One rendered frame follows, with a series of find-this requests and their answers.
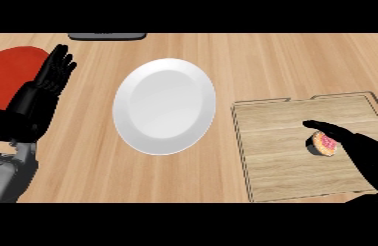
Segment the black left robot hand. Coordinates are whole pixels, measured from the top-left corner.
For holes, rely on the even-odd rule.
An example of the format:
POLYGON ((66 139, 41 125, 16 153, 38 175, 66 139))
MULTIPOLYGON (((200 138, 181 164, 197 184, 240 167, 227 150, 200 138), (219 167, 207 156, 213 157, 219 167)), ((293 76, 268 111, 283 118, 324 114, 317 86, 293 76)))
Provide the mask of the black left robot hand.
POLYGON ((33 80, 23 83, 5 109, 0 110, 0 141, 38 141, 48 129, 58 95, 75 67, 67 46, 57 44, 33 80))

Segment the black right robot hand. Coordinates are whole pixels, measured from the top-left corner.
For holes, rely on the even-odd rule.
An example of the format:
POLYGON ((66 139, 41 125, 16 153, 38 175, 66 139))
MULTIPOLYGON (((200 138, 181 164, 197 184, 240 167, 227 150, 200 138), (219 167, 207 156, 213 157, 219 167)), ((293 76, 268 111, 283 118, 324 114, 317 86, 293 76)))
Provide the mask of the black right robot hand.
POLYGON ((376 190, 374 194, 355 197, 346 204, 378 205, 378 141, 326 122, 305 120, 302 125, 321 131, 340 144, 363 178, 376 190))

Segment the pale wooden tray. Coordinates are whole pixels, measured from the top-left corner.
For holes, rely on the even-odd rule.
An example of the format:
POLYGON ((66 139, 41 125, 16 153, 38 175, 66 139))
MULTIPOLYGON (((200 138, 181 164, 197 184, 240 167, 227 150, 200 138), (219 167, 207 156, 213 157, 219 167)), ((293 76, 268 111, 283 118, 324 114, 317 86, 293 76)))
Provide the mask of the pale wooden tray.
POLYGON ((378 140, 378 98, 368 91, 237 101, 231 105, 247 198, 271 202, 340 193, 368 193, 342 149, 330 157, 306 150, 314 130, 305 120, 331 123, 378 140))

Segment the white oval plate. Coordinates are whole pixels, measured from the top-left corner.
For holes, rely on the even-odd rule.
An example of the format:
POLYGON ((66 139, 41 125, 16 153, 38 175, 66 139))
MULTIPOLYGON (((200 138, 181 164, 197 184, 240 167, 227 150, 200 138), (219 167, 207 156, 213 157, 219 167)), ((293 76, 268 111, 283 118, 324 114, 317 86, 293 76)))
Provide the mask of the white oval plate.
POLYGON ((188 61, 162 58, 125 77, 113 98, 111 119, 123 142, 148 155, 185 150, 202 138, 215 116, 215 90, 188 61))

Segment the red round mat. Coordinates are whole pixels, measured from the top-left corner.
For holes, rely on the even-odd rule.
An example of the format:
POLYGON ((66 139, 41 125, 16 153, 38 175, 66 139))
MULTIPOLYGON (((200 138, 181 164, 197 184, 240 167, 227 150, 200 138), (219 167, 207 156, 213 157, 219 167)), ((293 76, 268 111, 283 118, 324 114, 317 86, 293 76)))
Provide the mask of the red round mat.
POLYGON ((26 81, 38 73, 48 53, 32 46, 17 46, 0 50, 0 110, 26 81))

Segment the dark grey flat appliance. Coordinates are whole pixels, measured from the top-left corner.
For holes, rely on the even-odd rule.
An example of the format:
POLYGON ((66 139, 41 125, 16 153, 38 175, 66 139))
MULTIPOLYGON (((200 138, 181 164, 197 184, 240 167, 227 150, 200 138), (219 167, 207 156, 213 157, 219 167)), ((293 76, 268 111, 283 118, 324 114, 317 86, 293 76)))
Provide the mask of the dark grey flat appliance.
POLYGON ((131 41, 140 40, 147 33, 67 33, 70 40, 80 41, 131 41))

